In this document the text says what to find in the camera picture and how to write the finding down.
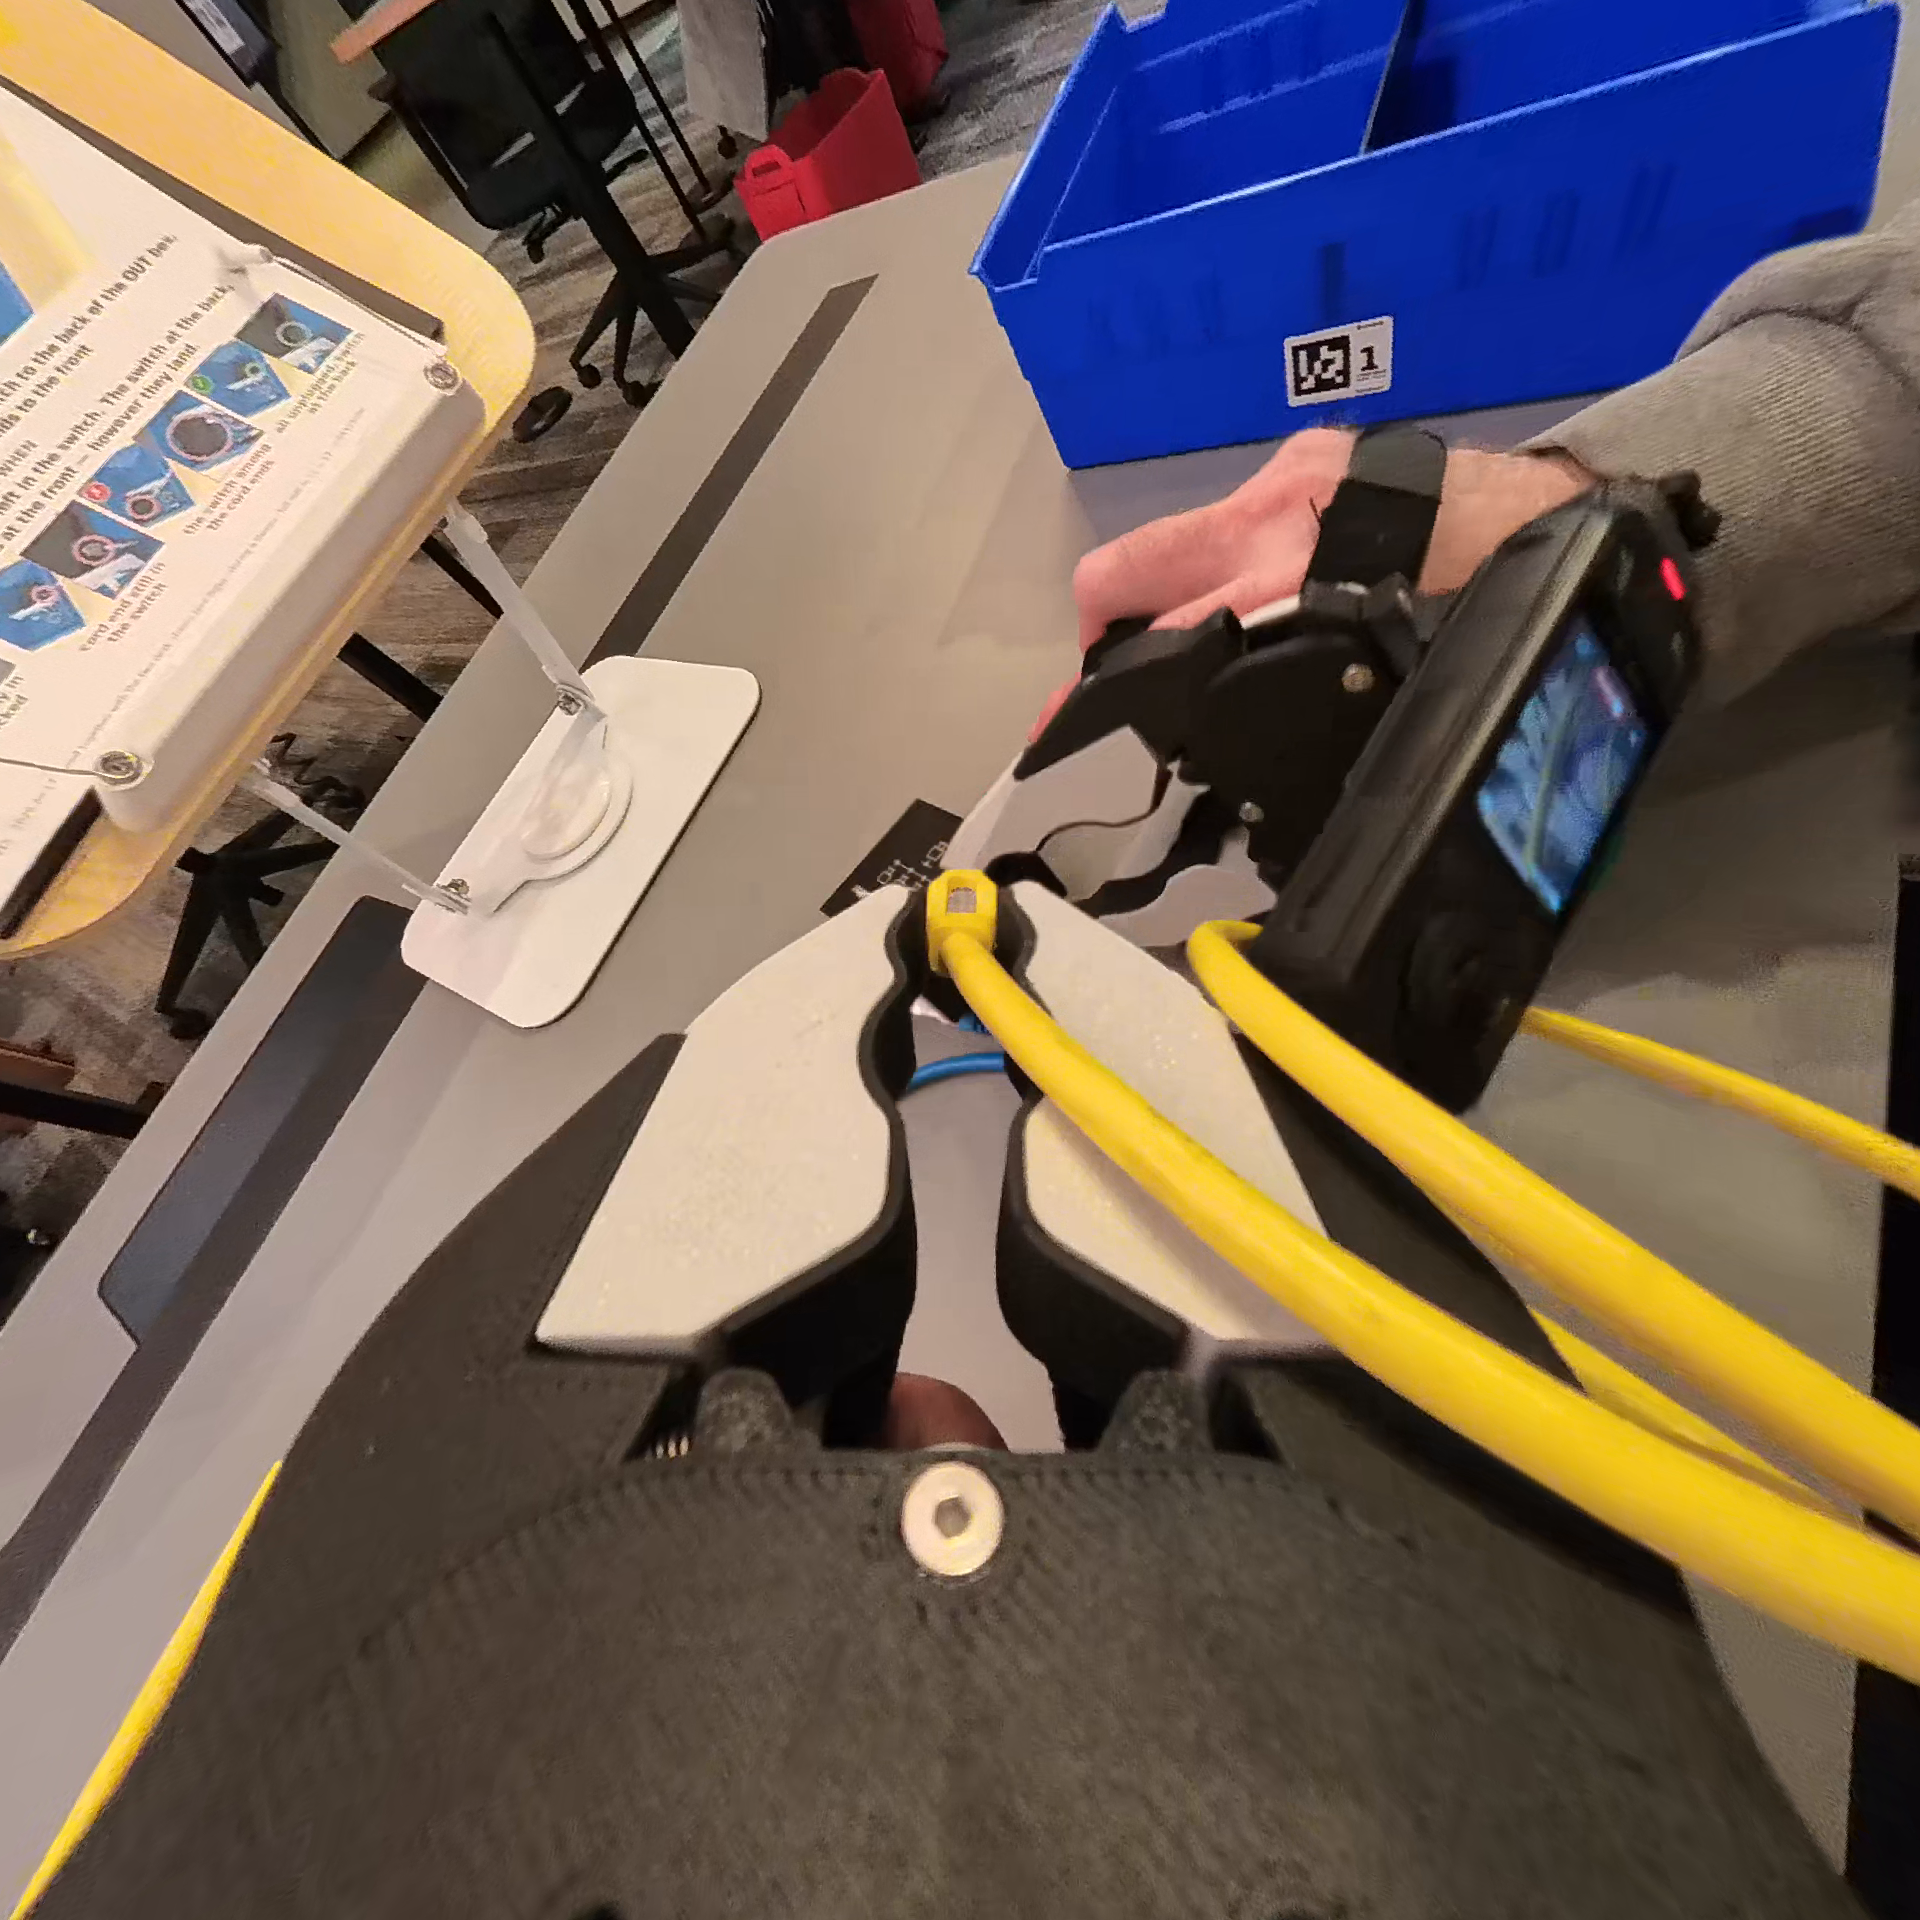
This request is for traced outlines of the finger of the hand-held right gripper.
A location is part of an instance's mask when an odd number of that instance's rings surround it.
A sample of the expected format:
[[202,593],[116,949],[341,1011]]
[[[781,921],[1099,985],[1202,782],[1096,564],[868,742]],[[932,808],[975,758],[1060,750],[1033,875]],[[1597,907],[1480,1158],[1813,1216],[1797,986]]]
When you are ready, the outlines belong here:
[[1214,863],[1165,850],[1156,864],[1111,849],[1054,875],[1087,921],[1132,946],[1183,946],[1204,923],[1258,923],[1277,907],[1277,889],[1256,872],[1247,849],[1227,849]]
[[1042,774],[1006,767],[947,841],[947,868],[1037,857],[1064,900],[1153,872],[1188,816],[1188,788],[1144,742],[1092,742]]

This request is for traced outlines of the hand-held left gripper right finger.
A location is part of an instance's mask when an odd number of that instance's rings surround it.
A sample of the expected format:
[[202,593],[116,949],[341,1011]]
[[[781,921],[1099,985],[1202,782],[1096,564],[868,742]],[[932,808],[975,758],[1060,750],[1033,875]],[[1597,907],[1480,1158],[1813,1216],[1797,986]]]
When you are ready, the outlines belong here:
[[[1006,969],[1165,1119],[1307,1230],[1317,1205],[1240,1039],[1177,969],[1045,884],[1001,889]],[[1070,1118],[1033,1093],[1011,1128],[998,1305],[1054,1391],[1103,1419],[1144,1373],[1213,1382],[1250,1363],[1334,1360],[1298,1314],[1202,1243]]]

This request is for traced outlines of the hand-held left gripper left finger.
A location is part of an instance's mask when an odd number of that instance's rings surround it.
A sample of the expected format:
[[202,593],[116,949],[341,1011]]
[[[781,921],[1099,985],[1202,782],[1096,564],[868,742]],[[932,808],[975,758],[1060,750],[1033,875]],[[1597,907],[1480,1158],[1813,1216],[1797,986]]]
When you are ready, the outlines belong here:
[[919,1295],[900,1103],[915,1070],[919,889],[877,889],[680,1036],[536,1346],[748,1368],[824,1443],[875,1443]]

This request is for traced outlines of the black ethernet switch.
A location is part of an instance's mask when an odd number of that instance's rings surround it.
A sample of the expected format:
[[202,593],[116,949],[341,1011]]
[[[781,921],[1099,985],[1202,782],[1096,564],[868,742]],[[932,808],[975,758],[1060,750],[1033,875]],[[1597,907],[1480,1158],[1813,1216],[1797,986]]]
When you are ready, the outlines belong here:
[[893,826],[883,832],[875,849],[868,849],[853,863],[846,877],[821,901],[821,915],[831,921],[888,884],[919,893],[922,884],[928,884],[928,877],[935,877],[947,868],[947,849],[961,832],[961,824],[964,824],[961,815],[927,801],[911,801],[893,822]]

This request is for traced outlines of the person's right forearm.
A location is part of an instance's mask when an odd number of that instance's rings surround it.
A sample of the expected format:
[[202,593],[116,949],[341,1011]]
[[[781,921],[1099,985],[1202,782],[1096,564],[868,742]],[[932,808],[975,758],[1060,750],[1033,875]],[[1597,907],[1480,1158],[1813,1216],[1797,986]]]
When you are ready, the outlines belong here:
[[1527,452],[1597,479],[1693,471],[1700,695],[1730,704],[1831,637],[1918,635],[1918,205],[1744,273],[1669,367]]

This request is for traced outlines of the person's right hand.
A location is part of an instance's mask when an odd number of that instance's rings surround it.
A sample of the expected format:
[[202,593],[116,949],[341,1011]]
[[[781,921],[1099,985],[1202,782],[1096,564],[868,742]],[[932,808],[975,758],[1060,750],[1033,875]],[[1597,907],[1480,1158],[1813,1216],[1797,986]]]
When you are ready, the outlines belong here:
[[[1355,429],[1298,431],[1229,498],[1089,552],[1073,577],[1078,646],[1126,616],[1191,628],[1214,611],[1247,616],[1298,595],[1355,444]],[[1592,487],[1597,476],[1556,448],[1454,448],[1419,593],[1460,588],[1505,539]]]

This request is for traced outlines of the white sheet stand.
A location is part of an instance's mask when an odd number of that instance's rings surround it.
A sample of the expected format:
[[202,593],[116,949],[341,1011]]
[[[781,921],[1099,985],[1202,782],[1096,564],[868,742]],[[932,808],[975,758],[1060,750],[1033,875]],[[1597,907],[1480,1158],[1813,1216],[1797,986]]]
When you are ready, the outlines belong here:
[[244,774],[244,791],[413,900],[408,969],[511,1028],[545,1028],[587,994],[709,801],[756,720],[759,685],[741,666],[691,661],[574,666],[479,520],[449,504],[438,530],[551,687],[540,733],[441,872],[413,875],[302,803],[265,763]]

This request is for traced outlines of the black office chair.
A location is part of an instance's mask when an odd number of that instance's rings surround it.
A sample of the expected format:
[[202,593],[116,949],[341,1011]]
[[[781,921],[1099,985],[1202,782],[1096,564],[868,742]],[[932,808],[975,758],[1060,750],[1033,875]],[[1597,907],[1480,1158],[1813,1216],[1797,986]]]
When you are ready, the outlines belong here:
[[420,5],[365,26],[373,97],[470,220],[530,268],[573,228],[605,254],[570,378],[646,410],[661,378],[634,367],[638,334],[680,359],[718,299],[716,268],[745,254],[724,211],[731,136],[697,158],[617,5]]
[[[335,826],[355,826],[371,803],[371,755],[321,750],[278,733],[265,751],[269,780]],[[167,949],[152,1011],[175,1042],[202,1042],[235,986],[252,976],[275,931],[302,900],[335,843],[297,815],[235,788],[202,841],[175,872],[188,881],[175,946]]]

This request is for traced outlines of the blue plastic bin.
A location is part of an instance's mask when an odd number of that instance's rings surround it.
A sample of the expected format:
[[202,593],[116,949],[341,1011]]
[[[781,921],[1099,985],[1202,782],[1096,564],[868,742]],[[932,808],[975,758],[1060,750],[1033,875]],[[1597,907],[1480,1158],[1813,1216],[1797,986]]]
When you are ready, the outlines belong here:
[[1896,5],[1111,7],[975,277],[1064,467],[1663,367],[1865,224]]

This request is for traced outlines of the red fabric bin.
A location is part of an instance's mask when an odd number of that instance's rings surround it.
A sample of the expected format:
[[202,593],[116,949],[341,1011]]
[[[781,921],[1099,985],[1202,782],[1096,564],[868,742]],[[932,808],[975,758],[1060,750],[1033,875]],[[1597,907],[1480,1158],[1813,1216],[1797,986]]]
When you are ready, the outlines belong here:
[[884,73],[836,69],[741,161],[734,199],[765,245],[919,183],[919,158]]
[[868,69],[883,73],[902,119],[915,123],[947,99],[947,26],[935,5],[845,5]]

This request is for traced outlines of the instruction sheet on stand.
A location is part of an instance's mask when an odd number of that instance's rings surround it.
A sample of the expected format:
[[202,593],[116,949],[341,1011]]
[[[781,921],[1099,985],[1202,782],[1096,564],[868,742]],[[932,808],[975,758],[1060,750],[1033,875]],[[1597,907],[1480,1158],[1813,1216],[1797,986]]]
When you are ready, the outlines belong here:
[[380,534],[362,580],[328,602],[323,624],[230,727],[226,755],[161,826],[92,824],[4,939],[4,957],[14,959],[119,915],[229,801],[252,755],[335,665],[357,616],[379,611],[497,445],[530,388],[536,332],[506,279],[462,241],[87,5],[4,5],[4,77],[202,193],[229,224],[260,228],[289,241],[297,258],[437,316],[446,359],[479,410],[421,498]]

